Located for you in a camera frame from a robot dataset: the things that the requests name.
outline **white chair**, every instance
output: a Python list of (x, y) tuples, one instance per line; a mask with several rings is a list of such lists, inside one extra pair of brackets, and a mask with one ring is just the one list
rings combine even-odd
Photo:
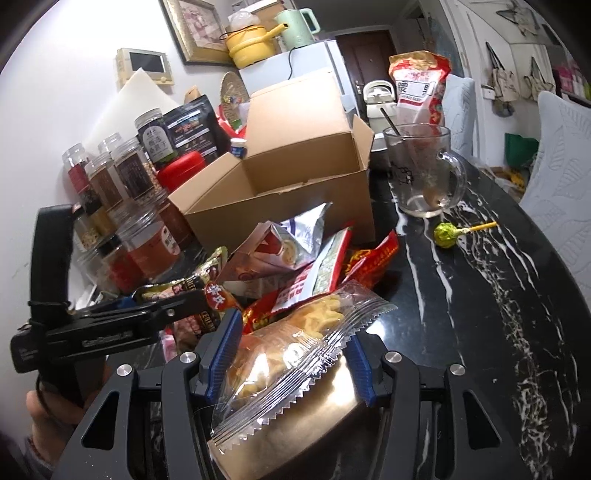
[(452, 150), (470, 160), (476, 122), (476, 89), (471, 78), (449, 74), (443, 95), (445, 125), (452, 131)]
[(541, 139), (519, 203), (544, 232), (591, 306), (591, 109), (538, 98)]

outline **red snack bag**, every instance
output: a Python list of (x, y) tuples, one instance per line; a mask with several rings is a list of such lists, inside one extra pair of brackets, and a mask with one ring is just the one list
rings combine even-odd
[(373, 250), (358, 250), (345, 267), (345, 279), (356, 280), (366, 288), (373, 288), (381, 280), (392, 257), (398, 251), (398, 237), (393, 230)]
[(412, 51), (390, 57), (388, 73), (396, 84), (396, 123), (443, 125), (441, 101), (449, 59), (429, 51)]

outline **red packaged bag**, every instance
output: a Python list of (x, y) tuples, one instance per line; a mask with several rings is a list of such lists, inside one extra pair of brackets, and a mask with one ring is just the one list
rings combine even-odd
[(388, 73), (396, 85), (396, 124), (444, 125), (441, 101), (449, 59), (430, 51), (412, 51), (390, 57)]

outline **lollipop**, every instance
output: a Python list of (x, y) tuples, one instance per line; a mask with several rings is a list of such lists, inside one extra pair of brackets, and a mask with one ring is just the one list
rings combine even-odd
[(457, 242), (457, 237), (466, 235), (469, 232), (484, 230), (496, 226), (496, 222), (483, 223), (482, 225), (471, 226), (469, 228), (456, 228), (453, 224), (443, 222), (435, 227), (433, 239), (438, 247), (451, 248)]

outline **red container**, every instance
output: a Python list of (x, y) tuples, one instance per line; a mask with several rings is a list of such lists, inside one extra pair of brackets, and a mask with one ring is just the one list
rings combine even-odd
[(202, 155), (195, 151), (176, 159), (158, 172), (156, 178), (169, 193), (202, 171), (207, 164)]

